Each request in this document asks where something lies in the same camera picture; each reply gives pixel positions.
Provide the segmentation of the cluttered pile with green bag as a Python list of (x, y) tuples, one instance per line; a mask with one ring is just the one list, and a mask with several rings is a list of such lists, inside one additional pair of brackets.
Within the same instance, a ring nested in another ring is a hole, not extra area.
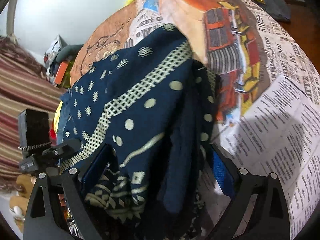
[[(83, 44), (67, 44), (60, 35), (57, 35), (53, 42), (50, 44), (48, 50), (45, 52), (43, 60), (44, 66), (47, 69), (46, 75), (47, 80), (57, 86), (63, 88), (70, 88), (71, 83), (71, 70), (75, 62), (75, 58), (78, 55), (80, 49), (83, 47)], [(59, 65), (62, 61), (69, 61), (68, 68), (63, 77), (63, 80), (60, 85), (56, 85), (54, 80), (59, 68)]]

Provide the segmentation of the yellow cartoon blanket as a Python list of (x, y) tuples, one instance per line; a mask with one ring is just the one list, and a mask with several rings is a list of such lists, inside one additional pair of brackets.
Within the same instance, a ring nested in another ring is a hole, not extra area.
[(63, 106), (63, 102), (60, 101), (60, 103), (55, 111), (55, 116), (53, 119), (53, 130), (55, 131), (56, 134), (57, 134), (57, 130), (59, 127), (59, 120), (60, 120), (60, 113), (61, 113), (62, 106)]

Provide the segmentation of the navy patterned hooded robe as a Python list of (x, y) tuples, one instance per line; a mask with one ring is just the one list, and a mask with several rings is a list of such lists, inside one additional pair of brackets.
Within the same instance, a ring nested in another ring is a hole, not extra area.
[(61, 170), (81, 168), (102, 144), (112, 153), (84, 194), (106, 239), (195, 239), (197, 191), (214, 124), (215, 76), (171, 23), (95, 62), (67, 94), (63, 139), (81, 149)]

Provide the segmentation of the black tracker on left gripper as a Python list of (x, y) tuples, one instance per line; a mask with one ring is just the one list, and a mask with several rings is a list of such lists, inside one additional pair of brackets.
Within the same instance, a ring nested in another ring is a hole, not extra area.
[(50, 148), (48, 113), (33, 109), (21, 112), (18, 116), (18, 134), (18, 149), (22, 152), (23, 158)]

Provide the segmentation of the orange box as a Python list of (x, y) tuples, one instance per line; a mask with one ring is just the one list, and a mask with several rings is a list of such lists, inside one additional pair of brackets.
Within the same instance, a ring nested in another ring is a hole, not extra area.
[(57, 70), (57, 73), (56, 73), (56, 76), (55, 76), (55, 84), (56, 85), (60, 85), (62, 80), (63, 80), (63, 77), (66, 73), (66, 70), (68, 68), (68, 65), (69, 65), (69, 61), (62, 61), (59, 65), (59, 68)]

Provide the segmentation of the printed newspaper bedspread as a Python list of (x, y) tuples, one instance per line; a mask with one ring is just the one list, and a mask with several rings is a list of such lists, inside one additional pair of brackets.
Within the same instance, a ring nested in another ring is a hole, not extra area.
[(75, 60), (71, 83), (95, 61), (169, 24), (221, 78), (212, 142), (236, 165), (278, 175), (290, 237), (297, 239), (319, 203), (319, 74), (261, 7), (250, 0), (136, 0), (97, 27)]

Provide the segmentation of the striped red curtain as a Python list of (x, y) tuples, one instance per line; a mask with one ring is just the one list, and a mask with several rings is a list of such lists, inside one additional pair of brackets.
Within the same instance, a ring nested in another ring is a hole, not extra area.
[(21, 174), (18, 115), (29, 108), (52, 120), (65, 92), (47, 81), (44, 67), (12, 37), (1, 37), (1, 191), (12, 191)]

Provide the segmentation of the folded blue jeans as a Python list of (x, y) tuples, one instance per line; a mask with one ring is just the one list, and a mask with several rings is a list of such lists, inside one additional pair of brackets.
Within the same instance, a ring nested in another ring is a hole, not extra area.
[(71, 103), (70, 103), (71, 95), (69, 93), (65, 93), (61, 96), (61, 101), (63, 102), (63, 106), (61, 108), (59, 127), (56, 134), (56, 144), (61, 144), (63, 141), (63, 132), (65, 126), (67, 124), (68, 118), (70, 116), (71, 111)]

